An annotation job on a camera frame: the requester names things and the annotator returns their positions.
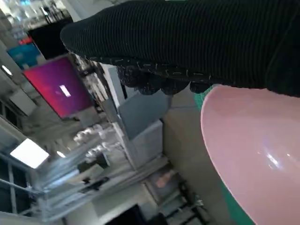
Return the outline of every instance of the ribbed fabric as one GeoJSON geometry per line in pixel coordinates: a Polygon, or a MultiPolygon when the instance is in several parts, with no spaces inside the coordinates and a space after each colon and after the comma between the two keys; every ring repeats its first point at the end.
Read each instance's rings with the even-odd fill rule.
{"type": "Polygon", "coordinates": [[[129,1],[67,26],[61,38],[88,59],[166,64],[212,83],[265,88],[298,11],[298,0],[129,1]]]}

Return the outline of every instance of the purple screen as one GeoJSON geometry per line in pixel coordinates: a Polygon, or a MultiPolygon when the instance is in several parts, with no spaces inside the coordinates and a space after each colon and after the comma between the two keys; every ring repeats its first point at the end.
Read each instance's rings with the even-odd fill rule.
{"type": "Polygon", "coordinates": [[[92,106],[68,57],[30,68],[24,75],[62,118],[92,106]]]}

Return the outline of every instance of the gloved hand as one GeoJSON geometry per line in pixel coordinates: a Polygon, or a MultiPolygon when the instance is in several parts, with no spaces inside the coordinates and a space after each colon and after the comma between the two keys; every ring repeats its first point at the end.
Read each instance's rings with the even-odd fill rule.
{"type": "Polygon", "coordinates": [[[299,0],[129,1],[68,25],[61,39],[89,60],[160,76],[146,75],[145,94],[179,80],[179,89],[220,83],[300,97],[299,9],[299,0]]]}

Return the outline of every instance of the light fixture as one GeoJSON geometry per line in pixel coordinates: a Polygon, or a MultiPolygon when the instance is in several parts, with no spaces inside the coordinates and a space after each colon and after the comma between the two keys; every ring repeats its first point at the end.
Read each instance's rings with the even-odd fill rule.
{"type": "Polygon", "coordinates": [[[2,65],[2,69],[10,76],[12,76],[13,74],[11,73],[11,71],[4,65],[2,65]]]}
{"type": "Polygon", "coordinates": [[[36,169],[49,157],[45,150],[29,138],[16,147],[10,155],[33,169],[36,169]]]}
{"type": "Polygon", "coordinates": [[[60,152],[60,151],[57,151],[56,152],[60,157],[62,157],[62,158],[65,158],[66,156],[62,153],[62,152],[60,152]]]}

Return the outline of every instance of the display screen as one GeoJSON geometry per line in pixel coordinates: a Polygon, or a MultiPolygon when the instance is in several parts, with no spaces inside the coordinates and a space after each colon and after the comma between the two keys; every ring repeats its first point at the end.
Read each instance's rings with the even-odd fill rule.
{"type": "Polygon", "coordinates": [[[67,56],[23,73],[61,118],[92,106],[92,100],[67,56]]]}

